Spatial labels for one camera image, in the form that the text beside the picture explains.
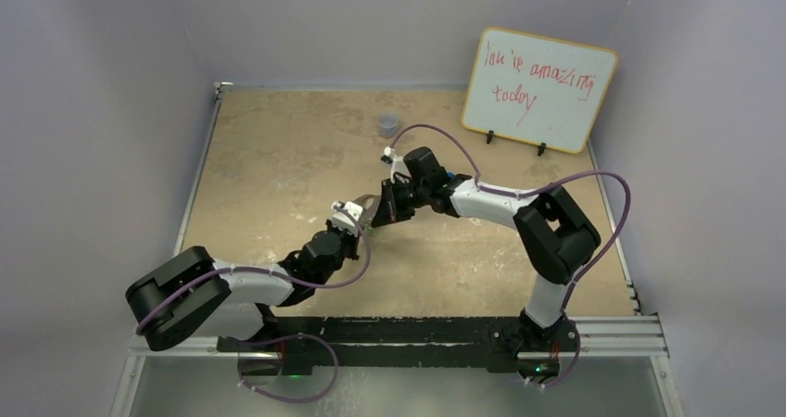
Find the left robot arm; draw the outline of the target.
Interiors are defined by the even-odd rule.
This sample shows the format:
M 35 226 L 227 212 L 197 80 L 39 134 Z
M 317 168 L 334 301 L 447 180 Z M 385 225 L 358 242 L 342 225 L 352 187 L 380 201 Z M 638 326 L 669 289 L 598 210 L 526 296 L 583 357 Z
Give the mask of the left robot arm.
M 137 320 L 135 332 L 153 351 L 174 348 L 191 337 L 223 304 L 259 310 L 290 307 L 316 291 L 338 289 L 331 276 L 358 250 L 370 250 L 365 228 L 328 223 L 301 249 L 266 266 L 236 265 L 191 246 L 127 288 L 124 296 Z

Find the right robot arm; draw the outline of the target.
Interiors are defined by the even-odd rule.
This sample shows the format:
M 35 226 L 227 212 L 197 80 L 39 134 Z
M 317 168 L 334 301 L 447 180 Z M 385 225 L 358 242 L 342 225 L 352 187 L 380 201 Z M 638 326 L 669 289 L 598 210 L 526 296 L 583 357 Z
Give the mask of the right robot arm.
M 429 207 L 453 218 L 489 221 L 516 231 L 537 273 L 532 295 L 521 314 L 520 336 L 542 349 L 557 335 L 569 285 L 601 244 L 601 237 L 576 201 L 557 185 L 533 195 L 485 186 L 474 177 L 450 173 L 425 146 L 405 156 L 388 147 L 381 161 L 390 168 L 381 183 L 374 228 L 410 220 Z

